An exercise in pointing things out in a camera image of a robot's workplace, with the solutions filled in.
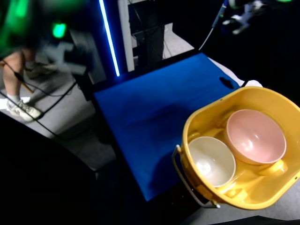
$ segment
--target blue table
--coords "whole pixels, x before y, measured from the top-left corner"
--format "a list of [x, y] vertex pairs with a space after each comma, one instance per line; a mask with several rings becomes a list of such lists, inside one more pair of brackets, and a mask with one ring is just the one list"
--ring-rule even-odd
[[171, 155], [189, 115], [238, 88], [200, 53], [94, 93], [146, 201], [179, 182]]

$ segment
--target gray floor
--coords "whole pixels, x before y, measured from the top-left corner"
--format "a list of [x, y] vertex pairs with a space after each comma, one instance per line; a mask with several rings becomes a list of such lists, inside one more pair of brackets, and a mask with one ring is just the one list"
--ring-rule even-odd
[[[165, 28], [165, 43], [164, 55], [166, 58], [192, 49], [192, 46], [172, 33], [172, 24], [167, 25]], [[60, 65], [59, 73], [53, 74], [50, 77], [40, 77], [31, 82], [52, 94], [60, 94], [64, 93], [72, 84], [73, 78], [70, 73], [68, 73], [66, 67]], [[22, 96], [30, 96], [24, 89], [22, 89], [21, 93]], [[31, 96], [30, 102], [35, 105], [35, 107], [44, 111], [55, 102], [56, 99], [57, 98], [45, 96], [37, 90]], [[87, 102], [82, 92], [75, 87], [72, 93], [66, 96], [59, 105], [40, 119], [40, 122], [61, 136], [71, 137], [94, 124], [94, 114], [95, 109], [92, 103]], [[101, 143], [93, 131], [88, 131], [82, 136], [66, 142], [54, 138], [52, 134], [43, 129], [36, 122], [27, 123], [26, 125], [42, 135], [59, 142], [94, 170], [115, 160], [115, 154], [111, 146]], [[298, 181], [294, 184], [277, 203], [267, 209], [247, 211], [224, 204], [221, 209], [199, 209], [184, 221], [183, 224], [206, 225], [247, 218], [254, 215], [286, 220], [300, 219], [300, 182]]]

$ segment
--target metal handle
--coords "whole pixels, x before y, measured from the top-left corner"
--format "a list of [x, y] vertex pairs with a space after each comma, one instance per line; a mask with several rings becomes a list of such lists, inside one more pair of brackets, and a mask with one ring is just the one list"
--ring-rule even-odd
[[187, 183], [187, 181], [184, 179], [180, 169], [178, 168], [177, 164], [176, 164], [176, 161], [175, 161], [175, 157], [176, 155], [178, 154], [178, 152], [180, 151], [180, 146], [177, 144], [176, 145], [176, 148], [175, 148], [175, 151], [173, 152], [172, 154], [172, 160], [173, 160], [173, 164], [174, 164], [174, 167], [176, 169], [176, 172], [178, 173], [181, 181], [183, 182], [184, 186], [186, 187], [186, 189], [189, 191], [189, 193], [191, 194], [191, 196], [193, 197], [193, 199], [203, 208], [207, 208], [207, 209], [215, 209], [215, 208], [221, 208], [220, 204], [218, 204], [217, 202], [215, 201], [211, 201], [211, 204], [204, 204], [203, 202], [201, 202], [199, 200], [199, 198], [194, 194], [193, 190], [191, 189], [191, 187], [189, 186], [189, 184]]

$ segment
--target sock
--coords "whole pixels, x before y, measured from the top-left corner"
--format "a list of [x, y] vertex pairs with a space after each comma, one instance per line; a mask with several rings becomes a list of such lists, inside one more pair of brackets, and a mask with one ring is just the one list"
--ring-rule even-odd
[[35, 61], [25, 63], [25, 67], [27, 69], [34, 69], [36, 66], [37, 66], [37, 62], [35, 62]]
[[[7, 97], [9, 97], [15, 103], [18, 103], [21, 100], [20, 95], [15, 95], [14, 96], [14, 95], [9, 95], [8, 94]], [[15, 104], [8, 100], [7, 101], [7, 106], [8, 106], [8, 108], [12, 108], [12, 107], [15, 106]]]

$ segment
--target white sneaker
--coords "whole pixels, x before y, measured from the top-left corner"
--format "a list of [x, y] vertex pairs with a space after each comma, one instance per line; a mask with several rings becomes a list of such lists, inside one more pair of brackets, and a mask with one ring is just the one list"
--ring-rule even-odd
[[13, 116], [20, 116], [26, 121], [33, 121], [33, 119], [28, 114], [30, 114], [35, 119], [38, 119], [42, 115], [39, 110], [25, 104], [22, 100], [20, 100], [17, 105], [19, 107], [15, 104], [10, 103], [9, 101], [7, 102], [7, 107]]
[[40, 75], [50, 75], [57, 71], [57, 66], [55, 64], [41, 64], [38, 63], [34, 69], [26, 68], [25, 72], [29, 79], [37, 78]]

